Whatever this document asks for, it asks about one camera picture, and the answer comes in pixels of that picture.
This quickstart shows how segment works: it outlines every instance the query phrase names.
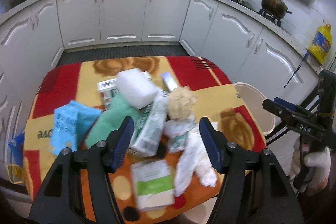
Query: black floor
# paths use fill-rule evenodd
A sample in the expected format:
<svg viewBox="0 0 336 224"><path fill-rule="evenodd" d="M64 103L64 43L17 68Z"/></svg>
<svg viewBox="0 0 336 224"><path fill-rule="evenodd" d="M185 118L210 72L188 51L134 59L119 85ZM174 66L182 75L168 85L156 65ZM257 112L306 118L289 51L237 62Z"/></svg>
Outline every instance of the black floor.
<svg viewBox="0 0 336 224"><path fill-rule="evenodd" d="M135 56L188 56L181 45L126 46L64 52L58 66L85 61Z"/></svg>

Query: white sponge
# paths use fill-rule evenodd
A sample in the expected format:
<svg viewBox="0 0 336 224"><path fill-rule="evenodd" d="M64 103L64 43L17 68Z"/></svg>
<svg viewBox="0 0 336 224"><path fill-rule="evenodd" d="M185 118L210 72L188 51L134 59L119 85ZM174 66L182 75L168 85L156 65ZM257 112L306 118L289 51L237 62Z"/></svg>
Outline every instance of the white sponge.
<svg viewBox="0 0 336 224"><path fill-rule="evenodd" d="M136 109L153 102L158 92L157 86L143 76L138 68L118 73L117 88L125 100Z"/></svg>

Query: table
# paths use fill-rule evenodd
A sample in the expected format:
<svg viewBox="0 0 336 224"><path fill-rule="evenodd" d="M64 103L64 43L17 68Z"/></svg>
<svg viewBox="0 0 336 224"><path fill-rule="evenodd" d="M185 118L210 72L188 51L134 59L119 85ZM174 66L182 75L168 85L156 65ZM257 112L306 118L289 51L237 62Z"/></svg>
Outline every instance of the table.
<svg viewBox="0 0 336 224"><path fill-rule="evenodd" d="M43 80L36 95L26 124L24 144L24 170L26 185L34 199L42 180L46 176L55 156L50 152L49 138L53 132L53 112L56 108L76 100L90 107L103 108L97 91L97 83L115 78L123 70L139 68L148 71L152 81L165 88L160 74L169 71L181 86L189 86L197 97L194 105L196 121L207 116L212 122L220 120L220 112L232 107L243 115L253 131L253 151L265 148L265 138L251 112L239 97L226 75L212 62L201 57L130 57L106 59L64 65L51 70ZM180 153L167 154L165 160L174 176ZM126 223L154 224L188 211L215 196L221 187L223 176L219 175L214 188L199 184L193 175L186 192L175 203L162 210L140 212L132 194L129 167L140 159L126 155L122 167L110 174L119 210ZM81 171L82 195L86 217L95 220L90 199L87 171Z"/></svg>

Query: trash can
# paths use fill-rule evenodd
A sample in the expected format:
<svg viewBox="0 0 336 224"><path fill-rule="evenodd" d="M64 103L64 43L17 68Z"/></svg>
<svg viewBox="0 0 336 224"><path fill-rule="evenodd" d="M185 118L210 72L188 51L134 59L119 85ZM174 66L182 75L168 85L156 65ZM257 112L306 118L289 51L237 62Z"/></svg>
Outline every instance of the trash can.
<svg viewBox="0 0 336 224"><path fill-rule="evenodd" d="M271 133L275 128L275 115L263 109L263 101L267 98L250 84L237 82L234 83L234 87L252 112L264 135Z"/></svg>

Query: kitchen cabinet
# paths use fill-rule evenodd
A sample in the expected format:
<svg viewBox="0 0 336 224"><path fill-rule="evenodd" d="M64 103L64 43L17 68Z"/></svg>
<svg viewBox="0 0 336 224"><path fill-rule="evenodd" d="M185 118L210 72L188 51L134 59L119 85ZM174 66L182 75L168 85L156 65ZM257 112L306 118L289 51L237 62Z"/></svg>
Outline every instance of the kitchen cabinet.
<svg viewBox="0 0 336 224"><path fill-rule="evenodd" d="M28 115L29 109L22 105L0 66L0 178L5 180L9 180L7 165L15 164L8 142L24 129Z"/></svg>
<svg viewBox="0 0 336 224"><path fill-rule="evenodd" d="M180 43L189 55L199 55L204 47L218 7L216 0L190 0Z"/></svg>
<svg viewBox="0 0 336 224"><path fill-rule="evenodd" d="M225 4L219 4L200 56L215 63L233 81L250 54L262 25Z"/></svg>
<svg viewBox="0 0 336 224"><path fill-rule="evenodd" d="M56 0L41 0L0 26L0 65L27 109L62 52Z"/></svg>
<svg viewBox="0 0 336 224"><path fill-rule="evenodd" d="M57 0L64 48L100 44L100 0Z"/></svg>
<svg viewBox="0 0 336 224"><path fill-rule="evenodd" d="M264 28L234 82L249 83L268 99L280 97L299 104L314 88L318 79L316 73L304 63L284 88L301 60L302 57L285 41Z"/></svg>
<svg viewBox="0 0 336 224"><path fill-rule="evenodd" d="M0 26L0 65L24 106L31 107L43 80L41 57L34 39L35 21L28 7Z"/></svg>
<svg viewBox="0 0 336 224"><path fill-rule="evenodd" d="M35 19L34 40L39 57L36 65L43 66L44 75L55 68L63 53L63 43L59 30L56 0L40 0L32 6Z"/></svg>
<svg viewBox="0 0 336 224"><path fill-rule="evenodd" d="M180 40L190 0L147 0L142 41Z"/></svg>
<svg viewBox="0 0 336 224"><path fill-rule="evenodd" d="M101 1L101 43L141 41L146 0Z"/></svg>

